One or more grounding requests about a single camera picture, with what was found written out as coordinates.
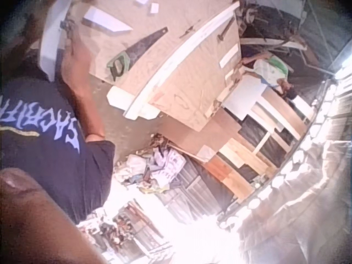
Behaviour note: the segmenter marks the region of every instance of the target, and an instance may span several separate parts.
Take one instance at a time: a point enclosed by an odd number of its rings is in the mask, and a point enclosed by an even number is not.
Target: hand saw
[[[117,77],[121,77],[127,73],[138,61],[138,59],[142,57],[143,54],[167,32],[168,28],[164,27],[154,32],[153,34],[150,34],[149,36],[141,39],[111,59],[108,62],[107,67],[110,69],[114,81]]]

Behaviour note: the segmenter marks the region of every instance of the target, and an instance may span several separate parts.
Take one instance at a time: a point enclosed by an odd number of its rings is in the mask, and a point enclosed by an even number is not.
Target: person
[[[2,263],[106,263],[34,177],[7,168],[0,188]]]
[[[57,81],[25,60],[2,85],[1,168],[28,173],[78,224],[107,200],[115,146],[92,96],[91,54],[77,28],[69,36]]]
[[[277,56],[269,53],[262,52],[251,57],[242,59],[242,64],[247,66],[246,73],[260,78],[262,83],[270,86],[282,98],[288,97],[289,99],[295,98],[293,85],[288,82],[288,67]]]

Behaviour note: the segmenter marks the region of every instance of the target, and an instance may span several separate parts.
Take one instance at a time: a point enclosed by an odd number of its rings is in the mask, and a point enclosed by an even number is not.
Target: light
[[[351,73],[352,73],[352,64],[346,66],[345,68],[340,69],[335,74],[335,79],[337,79],[337,80],[344,79],[345,77],[347,77]]]
[[[260,205],[260,200],[258,198],[254,198],[252,201],[249,202],[248,208],[255,209]]]
[[[297,150],[292,156],[292,161],[295,164],[296,163],[302,163],[303,160],[304,160],[304,152],[303,152],[303,150]]]
[[[273,186],[274,188],[279,188],[283,183],[284,183],[284,177],[276,176],[271,182],[271,186]]]
[[[347,67],[348,65],[352,64],[352,55],[350,55],[350,57],[348,57],[343,63],[342,63],[342,67]]]
[[[305,173],[307,171],[309,171],[309,165],[307,163],[303,163],[298,169],[299,173]]]
[[[286,165],[282,168],[281,170],[281,174],[287,174],[292,170],[293,167],[293,162],[289,161],[288,163],[286,163]]]
[[[246,219],[249,215],[251,214],[251,210],[248,209],[247,206],[244,206],[241,208],[235,216],[237,216],[240,220]]]
[[[299,176],[300,172],[290,172],[286,175],[285,180],[294,180]]]
[[[336,86],[335,86],[335,89],[331,89],[331,88],[330,88],[330,89],[326,92],[324,101],[332,101],[332,100],[334,99],[335,90],[336,90]]]
[[[234,224],[234,228],[239,228],[242,225],[242,220],[236,216],[230,216],[225,222],[220,224],[220,228],[225,229],[228,226]]]
[[[330,128],[332,126],[332,121],[331,120],[327,120],[325,121],[325,123],[323,124],[321,130],[319,131],[319,134],[317,136],[317,138],[315,139],[315,141],[317,143],[323,143],[326,141],[326,137],[330,131]]]
[[[336,99],[332,102],[331,108],[328,112],[329,117],[333,117],[334,115],[337,114],[338,109],[339,109],[339,104],[340,104],[340,101],[336,100]]]
[[[301,143],[301,149],[307,151],[312,146],[312,138],[308,135]]]
[[[269,194],[273,191],[273,189],[271,188],[271,186],[268,186],[267,188],[265,188],[264,190],[262,190],[259,194],[258,197],[261,200],[264,200],[266,198],[269,197]]]
[[[309,134],[312,138],[315,138],[319,132],[321,128],[321,125],[313,125],[310,130],[309,130]]]
[[[319,112],[319,114],[317,115],[317,118],[315,119],[315,122],[318,124],[324,123],[326,119],[326,115],[323,112]]]
[[[330,102],[325,102],[321,105],[320,112],[327,114],[330,110],[331,103]]]

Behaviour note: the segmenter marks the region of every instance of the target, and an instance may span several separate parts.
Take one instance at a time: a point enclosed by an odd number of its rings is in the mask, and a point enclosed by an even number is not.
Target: hammer
[[[235,21],[235,17],[233,16],[233,17],[231,17],[229,23],[226,25],[224,31],[222,31],[222,33],[220,35],[218,35],[218,39],[220,41],[224,41],[224,37],[225,37],[227,31],[229,31],[229,29],[230,29],[231,25],[234,23],[234,21]]]

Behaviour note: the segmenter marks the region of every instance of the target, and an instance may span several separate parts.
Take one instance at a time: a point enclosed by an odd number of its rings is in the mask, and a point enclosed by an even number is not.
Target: pile of cloth
[[[176,176],[185,164],[185,158],[176,150],[159,145],[151,153],[129,155],[114,176],[124,186],[136,185],[144,194],[164,193],[181,187]]]

